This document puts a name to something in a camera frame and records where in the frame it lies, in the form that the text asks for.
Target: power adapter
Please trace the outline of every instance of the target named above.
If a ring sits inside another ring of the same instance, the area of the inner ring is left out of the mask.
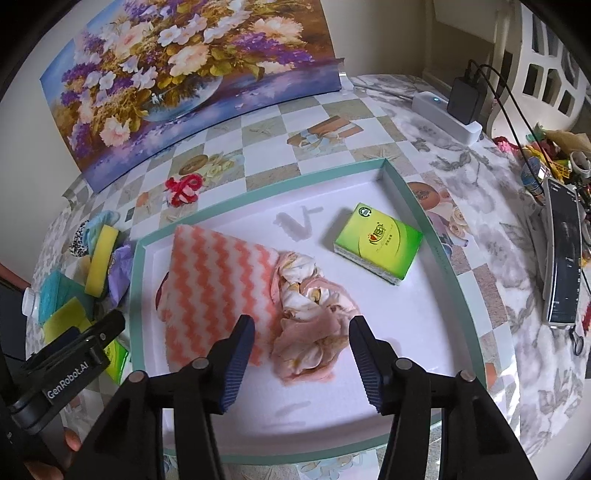
[[[483,87],[479,77],[471,79],[467,70],[463,77],[457,77],[453,81],[447,113],[464,125],[469,125],[478,120],[485,98],[486,86]]]

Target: pink and white striped sponge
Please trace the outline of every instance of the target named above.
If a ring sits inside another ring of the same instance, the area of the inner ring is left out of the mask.
[[[269,358],[281,333],[281,312],[271,300],[278,259],[272,248],[199,226],[177,227],[158,305],[171,371],[206,356],[217,340],[230,335],[242,313],[256,322],[249,363],[261,365]]]

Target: power strip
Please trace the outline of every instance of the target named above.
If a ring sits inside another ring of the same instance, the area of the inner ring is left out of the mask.
[[[482,125],[474,121],[464,125],[447,113],[447,100],[431,92],[415,93],[413,97],[413,111],[433,122],[444,132],[450,134],[458,142],[468,147],[480,138]]]

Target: checkered tablecloth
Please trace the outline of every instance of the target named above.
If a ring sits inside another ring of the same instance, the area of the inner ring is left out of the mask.
[[[415,90],[427,88],[417,79],[409,78],[408,84]],[[115,228],[124,237],[137,240],[196,210],[241,193],[301,174],[374,158],[388,159],[406,181],[431,185],[442,195],[444,190],[447,192],[431,159],[421,155],[416,144],[411,144],[401,133],[396,116],[383,108],[386,105],[370,96],[369,90],[353,87],[349,82],[348,85],[340,92],[269,106],[199,132],[144,161],[102,192],[92,193],[79,178],[64,194],[70,206],[48,229],[33,287],[39,289],[51,270],[65,271],[76,261],[68,251],[76,229],[84,220],[103,210],[118,211],[121,218]],[[287,143],[293,135],[335,115],[350,120],[363,131],[313,153]],[[200,170],[204,172],[205,185],[198,201],[179,208],[169,207],[164,182],[198,168],[205,168]],[[453,195],[449,201],[459,212]],[[518,429],[518,416],[511,417],[519,402],[519,388],[509,321],[495,276],[472,234],[466,235],[471,239],[466,246],[453,246],[452,266],[477,323],[484,360],[492,369],[489,391],[512,426]],[[42,346],[42,331],[29,321],[27,354]],[[102,375],[63,411],[65,423],[84,437],[115,390],[110,379]],[[440,441],[437,431],[434,435],[428,478],[436,478],[438,471],[436,458]],[[317,462],[272,468],[228,466],[227,473],[228,478],[234,480],[333,478],[320,475],[332,475],[331,472],[346,468],[350,470],[348,474],[360,472],[359,477],[347,478],[365,480],[377,476],[382,457],[383,450],[378,449],[333,459],[322,465]],[[172,466],[170,475],[174,477],[174,459],[167,462]]]

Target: red ribbon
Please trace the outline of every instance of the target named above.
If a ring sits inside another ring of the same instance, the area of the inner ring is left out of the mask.
[[[203,186],[203,178],[199,173],[185,175],[179,181],[170,177],[164,182],[164,186],[167,190],[173,192],[173,196],[170,199],[170,205],[173,207],[180,207],[183,203],[193,203],[197,201],[197,198],[199,197],[197,191]],[[190,195],[183,192],[186,187],[189,187],[195,193]]]

